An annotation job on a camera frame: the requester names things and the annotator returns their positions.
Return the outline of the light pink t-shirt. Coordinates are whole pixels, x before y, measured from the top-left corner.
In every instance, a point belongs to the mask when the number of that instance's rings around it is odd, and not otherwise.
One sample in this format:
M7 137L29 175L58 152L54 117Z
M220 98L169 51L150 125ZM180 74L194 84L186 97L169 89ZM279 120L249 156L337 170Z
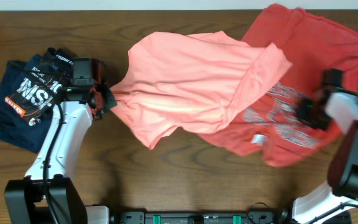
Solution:
M177 128L213 134L264 96L290 69L275 44L253 47L225 32L154 32L128 52L112 86L112 112L147 148Z

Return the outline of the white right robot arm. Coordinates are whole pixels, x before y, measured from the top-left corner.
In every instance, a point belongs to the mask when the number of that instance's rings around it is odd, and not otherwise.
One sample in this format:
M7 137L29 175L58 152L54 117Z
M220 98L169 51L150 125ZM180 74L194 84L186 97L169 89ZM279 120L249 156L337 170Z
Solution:
M344 139L331 161L326 181L293 202L290 223L324 223L358 208L358 95L344 90L333 92L324 110L340 127Z

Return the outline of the red printed t-shirt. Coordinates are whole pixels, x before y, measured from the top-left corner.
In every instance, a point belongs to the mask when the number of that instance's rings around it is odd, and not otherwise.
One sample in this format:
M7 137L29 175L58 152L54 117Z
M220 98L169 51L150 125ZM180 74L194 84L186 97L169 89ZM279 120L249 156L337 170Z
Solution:
M341 132L336 124L325 131L313 129L300 123L295 111L302 98L317 92L328 68L344 72L345 89L357 89L358 32L301 8L272 4L256 18L243 41L253 47L275 44L292 66L228 127L203 139L240 156L260 151L275 167L292 165L334 141Z

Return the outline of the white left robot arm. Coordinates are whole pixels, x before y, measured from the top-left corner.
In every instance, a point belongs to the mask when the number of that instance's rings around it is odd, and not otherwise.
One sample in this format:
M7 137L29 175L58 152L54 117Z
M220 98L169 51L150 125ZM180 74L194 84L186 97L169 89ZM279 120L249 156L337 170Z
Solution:
M34 163L23 179L6 185L4 198L12 223L109 223L108 207L86 206L73 178L88 128L115 104L106 85L64 89Z

